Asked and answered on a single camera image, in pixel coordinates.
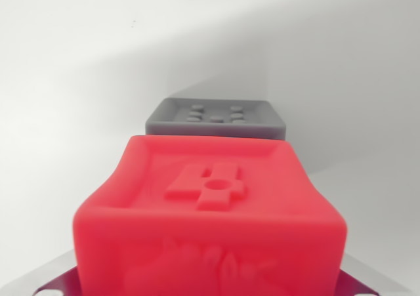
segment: red 3d printed cube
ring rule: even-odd
[[[133,137],[74,219],[83,296],[332,296],[346,232],[257,138]]]

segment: cube top face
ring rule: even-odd
[[[335,214],[311,185],[289,143],[280,140],[133,137],[112,181],[131,184],[119,188],[120,204],[105,207],[133,213],[164,210],[186,219],[235,215],[273,221],[327,221]],[[98,193],[97,198],[106,202],[106,195]]]
[[[346,232],[289,143],[255,138],[133,137],[74,220],[84,296],[333,296]]]
[[[146,134],[284,140],[285,123],[267,101],[166,98],[146,122]]]

